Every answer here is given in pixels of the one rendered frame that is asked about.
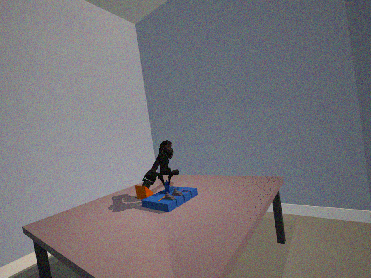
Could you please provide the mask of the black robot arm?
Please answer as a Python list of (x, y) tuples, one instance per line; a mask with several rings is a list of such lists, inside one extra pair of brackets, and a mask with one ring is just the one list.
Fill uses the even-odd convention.
[[(172, 156), (173, 156), (173, 149), (171, 148), (171, 144), (172, 144), (172, 142), (170, 142), (168, 140), (163, 141), (160, 144), (159, 154), (158, 154), (152, 168), (145, 174), (145, 176), (142, 180), (143, 181), (142, 186), (145, 186), (149, 189), (150, 185), (154, 184), (156, 178), (151, 178), (151, 174), (156, 173), (156, 170), (157, 170), (159, 165), (163, 165), (163, 166), (167, 165), (167, 167), (162, 167), (160, 169), (160, 175), (168, 175), (168, 173), (171, 173), (171, 168), (168, 167), (168, 163), (169, 163), (168, 158), (171, 159)], [(149, 181), (146, 180), (146, 179), (148, 179)]]

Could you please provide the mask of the blue flat deck plate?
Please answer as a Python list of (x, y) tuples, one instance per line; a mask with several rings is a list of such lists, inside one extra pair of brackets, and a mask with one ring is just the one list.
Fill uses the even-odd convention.
[[(141, 200), (141, 202), (142, 207), (170, 212), (197, 195), (197, 188), (171, 186), (170, 193), (165, 193), (165, 190), (162, 190)], [(163, 199), (160, 200), (161, 198)], [(158, 202), (158, 200), (160, 201)]]

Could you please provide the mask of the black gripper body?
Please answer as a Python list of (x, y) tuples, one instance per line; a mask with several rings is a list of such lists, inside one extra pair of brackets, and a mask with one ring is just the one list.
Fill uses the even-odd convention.
[[(166, 166), (160, 165), (160, 169), (161, 169), (162, 167), (167, 167), (167, 165), (166, 165)], [(172, 176), (172, 175), (178, 175), (178, 174), (179, 174), (178, 169), (177, 169), (177, 170), (173, 170), (173, 171), (171, 171), (171, 173), (168, 173), (169, 176)], [(157, 172), (151, 174), (151, 178), (156, 178), (156, 177), (161, 178), (162, 175), (160, 175), (160, 173), (157, 173)]]

